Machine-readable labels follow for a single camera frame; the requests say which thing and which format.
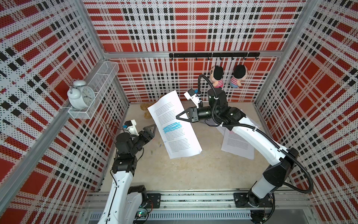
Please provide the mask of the blue highlighted paper document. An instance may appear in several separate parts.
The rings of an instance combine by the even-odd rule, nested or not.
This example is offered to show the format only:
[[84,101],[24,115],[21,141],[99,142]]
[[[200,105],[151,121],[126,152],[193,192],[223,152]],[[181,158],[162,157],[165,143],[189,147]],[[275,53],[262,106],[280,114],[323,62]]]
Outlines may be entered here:
[[202,152],[202,148],[189,122],[176,118],[184,107],[178,93],[172,91],[148,107],[170,159],[191,157]]

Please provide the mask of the pink highlighted paper document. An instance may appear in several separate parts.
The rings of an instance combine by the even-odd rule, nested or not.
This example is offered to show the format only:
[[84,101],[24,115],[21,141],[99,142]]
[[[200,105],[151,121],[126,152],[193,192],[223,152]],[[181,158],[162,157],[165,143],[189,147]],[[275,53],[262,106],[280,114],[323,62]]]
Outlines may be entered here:
[[228,129],[225,130],[221,150],[250,160],[255,157],[254,147],[241,136]]

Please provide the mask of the yellow highlighted paper document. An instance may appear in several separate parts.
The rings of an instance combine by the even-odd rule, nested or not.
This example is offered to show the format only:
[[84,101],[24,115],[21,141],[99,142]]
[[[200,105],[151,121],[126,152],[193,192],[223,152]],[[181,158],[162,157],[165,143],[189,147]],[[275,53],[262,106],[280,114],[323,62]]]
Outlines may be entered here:
[[[251,126],[254,126],[254,127],[257,127],[257,128],[260,128],[261,125],[256,123],[255,121],[251,120],[249,117],[244,117],[242,118],[241,120],[239,120],[240,123],[243,123],[243,124],[246,124],[246,125],[251,125]],[[225,134],[225,130],[227,130],[226,127],[221,127],[221,126],[218,126],[216,125],[215,128],[222,134],[224,135]]]

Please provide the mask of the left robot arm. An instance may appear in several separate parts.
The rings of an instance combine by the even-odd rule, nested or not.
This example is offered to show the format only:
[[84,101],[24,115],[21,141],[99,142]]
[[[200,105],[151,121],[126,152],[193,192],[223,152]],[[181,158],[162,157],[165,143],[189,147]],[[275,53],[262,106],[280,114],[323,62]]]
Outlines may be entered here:
[[132,124],[117,135],[117,152],[110,170],[112,186],[100,224],[132,224],[140,217],[139,208],[144,209],[148,204],[145,186],[131,186],[131,183],[138,163],[136,154],[155,137],[156,129],[153,124],[137,132]]

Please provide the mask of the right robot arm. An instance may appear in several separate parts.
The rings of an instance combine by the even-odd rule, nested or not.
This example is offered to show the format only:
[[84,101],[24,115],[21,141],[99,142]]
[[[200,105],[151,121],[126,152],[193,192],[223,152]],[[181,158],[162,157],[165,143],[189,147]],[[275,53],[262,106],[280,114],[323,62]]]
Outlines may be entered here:
[[[249,199],[264,199],[283,185],[304,194],[313,191],[313,179],[307,168],[298,161],[298,151],[277,143],[255,126],[243,111],[228,106],[226,93],[221,88],[215,88],[205,75],[198,77],[198,90],[189,92],[194,94],[199,103],[196,107],[190,107],[178,114],[178,120],[190,123],[209,120],[210,127],[224,127],[250,143],[269,163],[263,176],[249,190]],[[295,166],[298,166],[307,178],[306,189],[286,182]]]

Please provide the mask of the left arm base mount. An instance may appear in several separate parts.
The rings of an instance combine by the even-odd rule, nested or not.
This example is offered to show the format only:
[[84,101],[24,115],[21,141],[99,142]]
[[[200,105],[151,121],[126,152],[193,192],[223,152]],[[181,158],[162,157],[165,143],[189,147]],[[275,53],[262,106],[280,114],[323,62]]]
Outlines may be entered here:
[[159,209],[161,196],[160,193],[147,193],[147,197],[143,200],[141,205],[144,205],[147,210]]

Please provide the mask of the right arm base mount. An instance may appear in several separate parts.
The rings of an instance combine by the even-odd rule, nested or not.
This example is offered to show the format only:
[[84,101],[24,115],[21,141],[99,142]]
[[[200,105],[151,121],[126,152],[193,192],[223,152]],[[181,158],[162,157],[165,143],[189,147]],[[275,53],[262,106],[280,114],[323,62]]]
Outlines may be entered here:
[[271,194],[260,199],[251,191],[234,193],[234,203],[236,208],[272,208],[274,204]]

